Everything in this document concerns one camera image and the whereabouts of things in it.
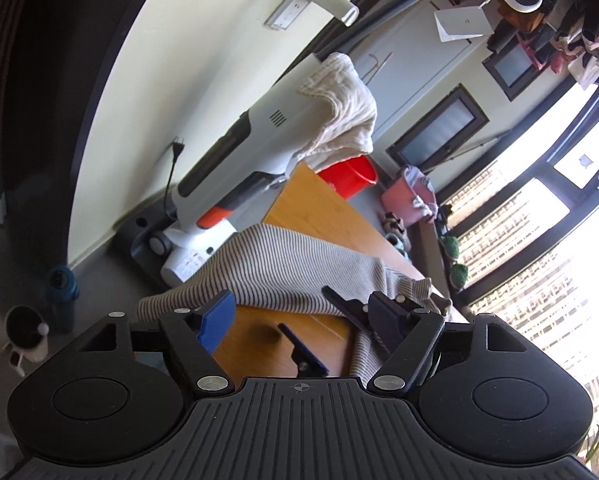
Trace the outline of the grey striped knit garment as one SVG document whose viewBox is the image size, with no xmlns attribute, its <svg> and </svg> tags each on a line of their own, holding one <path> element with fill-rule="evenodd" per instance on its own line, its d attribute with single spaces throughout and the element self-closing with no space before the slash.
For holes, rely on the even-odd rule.
<svg viewBox="0 0 599 480">
<path fill-rule="evenodd" d="M 381 259 L 279 226 L 260 223 L 231 236 L 184 284 L 142 299 L 142 322 L 202 307 L 229 290 L 241 306 L 298 314 L 339 316 L 322 295 L 329 286 L 345 299 L 367 300 L 372 292 L 403 295 L 445 316 L 452 302 L 430 278 L 409 278 Z"/>
</svg>

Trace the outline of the green potted plant near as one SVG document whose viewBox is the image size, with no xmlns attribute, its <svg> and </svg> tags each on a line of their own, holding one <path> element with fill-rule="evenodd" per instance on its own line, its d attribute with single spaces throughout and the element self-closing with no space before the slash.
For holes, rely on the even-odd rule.
<svg viewBox="0 0 599 480">
<path fill-rule="evenodd" d="M 453 263 L 448 273 L 450 285 L 456 290 L 464 289 L 469 278 L 469 273 L 469 267 L 465 264 Z"/>
</svg>

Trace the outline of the green potted plant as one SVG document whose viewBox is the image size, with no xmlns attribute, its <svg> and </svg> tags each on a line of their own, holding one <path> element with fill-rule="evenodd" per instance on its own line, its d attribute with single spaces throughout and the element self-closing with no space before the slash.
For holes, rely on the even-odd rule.
<svg viewBox="0 0 599 480">
<path fill-rule="evenodd" d="M 448 273 L 450 285 L 456 290 L 464 289 L 469 278 L 469 273 L 469 267 L 465 264 L 453 263 Z"/>
<path fill-rule="evenodd" d="M 459 240 L 455 236 L 445 235 L 439 239 L 441 248 L 444 249 L 446 256 L 452 261 L 458 261 L 460 257 Z"/>
</svg>

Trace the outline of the slippers on floor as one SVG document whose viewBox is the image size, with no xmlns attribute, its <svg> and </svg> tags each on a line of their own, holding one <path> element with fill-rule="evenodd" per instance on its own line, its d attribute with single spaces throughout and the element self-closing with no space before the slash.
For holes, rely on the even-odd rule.
<svg viewBox="0 0 599 480">
<path fill-rule="evenodd" d="M 406 255 L 410 252 L 412 245 L 405 225 L 403 224 L 403 219 L 397 217 L 392 211 L 389 211 L 384 214 L 382 226 L 385 237 L 389 240 L 389 243 L 400 252 L 400 254 Z"/>
</svg>

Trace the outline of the green potted plant far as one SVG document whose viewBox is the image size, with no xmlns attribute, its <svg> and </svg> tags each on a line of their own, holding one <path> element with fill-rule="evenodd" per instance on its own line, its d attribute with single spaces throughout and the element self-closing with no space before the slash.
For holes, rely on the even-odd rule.
<svg viewBox="0 0 599 480">
<path fill-rule="evenodd" d="M 459 240 L 455 236 L 445 235 L 439 239 L 441 248 L 444 249 L 446 256 L 452 261 L 458 261 L 460 257 Z"/>
</svg>

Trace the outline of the pink laundry basket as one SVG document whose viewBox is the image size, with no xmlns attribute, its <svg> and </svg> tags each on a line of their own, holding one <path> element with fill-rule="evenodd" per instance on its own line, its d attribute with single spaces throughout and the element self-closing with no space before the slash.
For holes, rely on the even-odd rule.
<svg viewBox="0 0 599 480">
<path fill-rule="evenodd" d="M 396 180 L 381 195 L 387 212 L 403 220 L 406 228 L 422 220 L 432 223 L 438 211 L 433 184 L 429 177 L 414 166 L 400 170 Z"/>
</svg>

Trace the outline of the red plastic bucket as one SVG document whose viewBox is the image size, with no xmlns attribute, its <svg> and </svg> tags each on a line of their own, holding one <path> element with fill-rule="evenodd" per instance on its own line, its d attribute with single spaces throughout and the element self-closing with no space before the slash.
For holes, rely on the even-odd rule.
<svg viewBox="0 0 599 480">
<path fill-rule="evenodd" d="M 319 171 L 318 176 L 344 200 L 349 200 L 365 188 L 371 188 L 379 180 L 377 170 L 367 155 L 336 162 Z"/>
</svg>

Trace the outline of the dark blue bottle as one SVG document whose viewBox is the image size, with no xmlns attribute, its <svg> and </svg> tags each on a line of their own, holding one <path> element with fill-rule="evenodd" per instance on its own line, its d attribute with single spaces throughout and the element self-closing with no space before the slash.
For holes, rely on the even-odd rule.
<svg viewBox="0 0 599 480">
<path fill-rule="evenodd" d="M 72 270 L 67 266 L 54 266 L 46 281 L 45 297 L 57 333 L 68 334 L 74 330 L 75 307 L 79 294 Z"/>
</svg>

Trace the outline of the cream towel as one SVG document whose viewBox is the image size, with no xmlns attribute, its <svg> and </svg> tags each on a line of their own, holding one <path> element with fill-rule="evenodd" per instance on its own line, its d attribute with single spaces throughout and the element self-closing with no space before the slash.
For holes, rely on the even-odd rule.
<svg viewBox="0 0 599 480">
<path fill-rule="evenodd" d="M 297 92 L 324 105 L 327 114 L 306 130 L 309 142 L 293 155 L 295 162 L 319 172 L 373 152 L 377 101 L 347 54 L 331 53 L 298 84 Z"/>
</svg>

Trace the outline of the white floor washer vacuum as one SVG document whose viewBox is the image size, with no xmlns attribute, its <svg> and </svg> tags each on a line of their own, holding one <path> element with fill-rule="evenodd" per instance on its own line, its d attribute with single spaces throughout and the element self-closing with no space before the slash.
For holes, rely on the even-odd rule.
<svg viewBox="0 0 599 480">
<path fill-rule="evenodd" d="M 229 217 L 270 186 L 290 177 L 293 155 L 309 142 L 327 111 L 301 96 L 298 84 L 334 52 L 351 49 L 391 18 L 422 0 L 389 0 L 351 25 L 324 48 L 284 75 L 201 157 L 162 203 L 129 219 L 117 237 L 132 261 L 158 290 L 189 278 L 234 233 Z M 505 0 L 520 13 L 536 11 L 542 0 Z"/>
</svg>

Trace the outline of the white paper tag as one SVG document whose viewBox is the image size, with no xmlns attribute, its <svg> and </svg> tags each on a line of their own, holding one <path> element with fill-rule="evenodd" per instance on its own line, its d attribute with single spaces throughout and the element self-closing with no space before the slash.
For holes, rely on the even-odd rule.
<svg viewBox="0 0 599 480">
<path fill-rule="evenodd" d="M 487 15 L 480 6 L 437 10 L 434 20 L 441 42 L 469 40 L 493 33 Z"/>
</svg>

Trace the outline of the pink hanging garment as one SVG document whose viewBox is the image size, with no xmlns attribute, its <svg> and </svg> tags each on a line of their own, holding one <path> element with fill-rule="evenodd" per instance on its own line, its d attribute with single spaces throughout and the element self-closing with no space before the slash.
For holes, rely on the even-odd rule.
<svg viewBox="0 0 599 480">
<path fill-rule="evenodd" d="M 566 36 L 552 39 L 550 46 L 557 51 L 549 62 L 555 74 L 567 70 L 583 89 L 599 79 L 599 32 L 585 32 L 583 21 Z"/>
</svg>

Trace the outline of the wall power socket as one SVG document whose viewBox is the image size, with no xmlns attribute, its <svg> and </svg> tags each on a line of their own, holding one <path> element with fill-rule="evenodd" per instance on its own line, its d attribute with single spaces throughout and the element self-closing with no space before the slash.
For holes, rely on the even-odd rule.
<svg viewBox="0 0 599 480">
<path fill-rule="evenodd" d="M 286 30 L 309 6 L 311 0 L 283 0 L 264 22 L 272 30 Z"/>
</svg>

